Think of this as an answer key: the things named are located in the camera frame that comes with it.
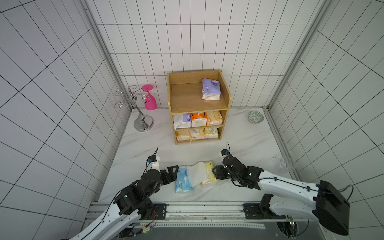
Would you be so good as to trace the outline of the yellow floral tissue pack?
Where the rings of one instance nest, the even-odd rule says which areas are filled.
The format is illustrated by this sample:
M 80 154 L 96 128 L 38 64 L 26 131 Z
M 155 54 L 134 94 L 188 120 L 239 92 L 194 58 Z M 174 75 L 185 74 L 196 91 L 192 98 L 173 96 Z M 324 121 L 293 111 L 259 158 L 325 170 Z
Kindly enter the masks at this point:
M 212 161 L 199 162 L 194 166 L 188 167 L 187 175 L 189 177 L 191 187 L 196 187 L 198 185 L 201 187 L 208 187 L 216 184 L 218 179 L 212 172 L 213 168 L 214 164 Z

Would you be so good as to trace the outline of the blue tissue pack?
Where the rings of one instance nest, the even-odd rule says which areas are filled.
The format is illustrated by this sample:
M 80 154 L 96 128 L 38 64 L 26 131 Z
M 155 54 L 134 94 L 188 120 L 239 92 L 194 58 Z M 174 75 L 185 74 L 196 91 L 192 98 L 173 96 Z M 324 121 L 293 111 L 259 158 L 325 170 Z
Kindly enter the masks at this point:
M 194 188 L 190 184 L 189 176 L 188 176 L 188 168 L 189 166 L 179 167 L 177 173 L 176 189 L 175 192 L 177 194 L 186 194 L 192 193 Z

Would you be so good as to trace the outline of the pale orange tissue pack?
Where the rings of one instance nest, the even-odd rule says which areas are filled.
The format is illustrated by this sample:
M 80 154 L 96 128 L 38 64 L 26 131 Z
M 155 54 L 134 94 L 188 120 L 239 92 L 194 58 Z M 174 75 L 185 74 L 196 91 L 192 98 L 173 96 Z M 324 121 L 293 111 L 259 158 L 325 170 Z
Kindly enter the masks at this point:
M 223 117 L 220 111 L 205 112 L 207 118 L 207 126 L 217 126 L 223 124 Z

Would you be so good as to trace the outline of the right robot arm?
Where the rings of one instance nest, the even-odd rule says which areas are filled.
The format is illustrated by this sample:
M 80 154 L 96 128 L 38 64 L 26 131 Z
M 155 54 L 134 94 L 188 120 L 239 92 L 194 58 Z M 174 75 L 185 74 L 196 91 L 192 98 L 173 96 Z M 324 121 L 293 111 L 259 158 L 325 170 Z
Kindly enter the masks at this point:
M 254 166 L 245 166 L 222 151 L 223 163 L 212 173 L 218 180 L 231 180 L 237 187 L 264 192 L 258 204 L 245 204 L 247 219 L 282 219 L 292 216 L 317 221 L 325 229 L 349 234 L 350 203 L 331 183 L 299 182 Z

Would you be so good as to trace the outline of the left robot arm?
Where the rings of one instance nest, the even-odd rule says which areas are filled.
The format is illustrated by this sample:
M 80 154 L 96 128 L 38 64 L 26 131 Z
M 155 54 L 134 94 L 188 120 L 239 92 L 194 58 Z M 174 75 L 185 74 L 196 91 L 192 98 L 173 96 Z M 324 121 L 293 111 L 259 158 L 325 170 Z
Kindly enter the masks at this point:
M 72 239 L 111 240 L 136 221 L 150 220 L 153 223 L 163 211 L 156 210 L 150 197 L 162 185 L 175 182 L 178 170 L 178 166 L 161 171 L 148 170 L 139 180 L 119 191 L 108 208 Z

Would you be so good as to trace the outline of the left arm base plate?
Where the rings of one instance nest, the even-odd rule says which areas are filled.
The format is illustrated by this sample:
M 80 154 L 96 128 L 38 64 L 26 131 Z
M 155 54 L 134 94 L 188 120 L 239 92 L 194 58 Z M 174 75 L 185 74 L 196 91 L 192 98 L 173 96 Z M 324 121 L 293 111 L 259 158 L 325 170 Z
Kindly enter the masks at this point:
M 138 208 L 138 214 L 141 216 L 140 220 L 164 220 L 167 213 L 167 204 L 153 204 L 148 203 Z

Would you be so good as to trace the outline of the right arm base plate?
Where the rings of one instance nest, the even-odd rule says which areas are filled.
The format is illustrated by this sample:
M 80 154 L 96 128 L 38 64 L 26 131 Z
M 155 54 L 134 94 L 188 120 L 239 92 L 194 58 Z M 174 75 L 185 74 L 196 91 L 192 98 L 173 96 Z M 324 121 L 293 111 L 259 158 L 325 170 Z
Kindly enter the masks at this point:
M 270 201 L 274 195 L 264 194 L 260 203 L 243 204 L 247 220 L 284 220 L 285 215 L 276 215 L 270 209 Z

